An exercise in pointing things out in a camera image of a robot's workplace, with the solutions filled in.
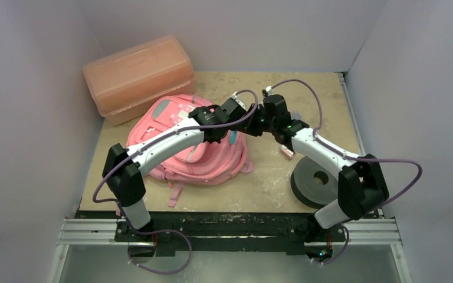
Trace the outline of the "pink white stapler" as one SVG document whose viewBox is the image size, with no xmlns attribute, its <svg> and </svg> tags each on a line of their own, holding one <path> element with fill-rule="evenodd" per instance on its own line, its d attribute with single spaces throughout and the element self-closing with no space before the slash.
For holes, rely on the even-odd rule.
<svg viewBox="0 0 453 283">
<path fill-rule="evenodd" d="M 295 153 L 292 150 L 283 145 L 280 147 L 280 152 L 289 160 L 292 160 L 295 155 Z"/>
</svg>

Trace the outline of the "pink student backpack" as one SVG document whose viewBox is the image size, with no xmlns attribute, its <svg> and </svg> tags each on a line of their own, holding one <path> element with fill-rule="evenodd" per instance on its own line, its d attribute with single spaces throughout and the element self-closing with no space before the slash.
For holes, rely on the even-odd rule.
<svg viewBox="0 0 453 283">
<path fill-rule="evenodd" d="M 212 103 L 191 94 L 177 94 L 158 99 L 132 128 L 126 145 L 143 143 L 188 117 L 196 107 Z M 151 177 L 167 181 L 172 189 L 168 205 L 175 207 L 187 184 L 215 186 L 239 172 L 249 173 L 254 167 L 248 157 L 246 138 L 237 133 L 235 144 L 229 143 L 230 131 L 220 143 L 201 143 L 165 160 L 149 172 Z"/>
</svg>

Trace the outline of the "light blue highlighter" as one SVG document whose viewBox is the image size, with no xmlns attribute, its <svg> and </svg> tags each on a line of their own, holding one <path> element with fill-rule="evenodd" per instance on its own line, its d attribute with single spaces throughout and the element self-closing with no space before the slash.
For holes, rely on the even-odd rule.
<svg viewBox="0 0 453 283">
<path fill-rule="evenodd" d="M 229 143 L 230 144 L 235 144 L 237 139 L 237 132 L 236 131 L 231 131 L 230 137 L 229 137 Z"/>
</svg>

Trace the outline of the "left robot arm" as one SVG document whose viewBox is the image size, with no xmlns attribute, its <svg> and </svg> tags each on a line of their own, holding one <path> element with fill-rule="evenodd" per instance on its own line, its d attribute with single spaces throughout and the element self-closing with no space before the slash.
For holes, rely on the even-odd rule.
<svg viewBox="0 0 453 283">
<path fill-rule="evenodd" d="M 125 145 L 109 148 L 102 184 L 128 218 L 131 236 L 145 241 L 152 235 L 145 176 L 171 184 L 172 207 L 187 184 L 216 186 L 253 171 L 246 138 L 238 132 L 246 114 L 235 97 L 220 106 L 190 95 L 165 97 L 136 124 Z"/>
</svg>

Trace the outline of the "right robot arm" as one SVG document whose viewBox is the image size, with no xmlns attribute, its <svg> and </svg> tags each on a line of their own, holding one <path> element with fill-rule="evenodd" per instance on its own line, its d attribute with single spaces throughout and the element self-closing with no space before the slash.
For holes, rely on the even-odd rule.
<svg viewBox="0 0 453 283">
<path fill-rule="evenodd" d="M 364 214 L 386 201 L 389 191 L 376 158 L 359 156 L 319 137 L 307 123 L 293 119 L 285 99 L 274 94 L 261 104 L 252 104 L 243 133 L 270 133 L 279 144 L 318 163 L 337 179 L 337 198 L 311 216 L 308 234 L 316 240 L 327 236 L 331 227 Z"/>
</svg>

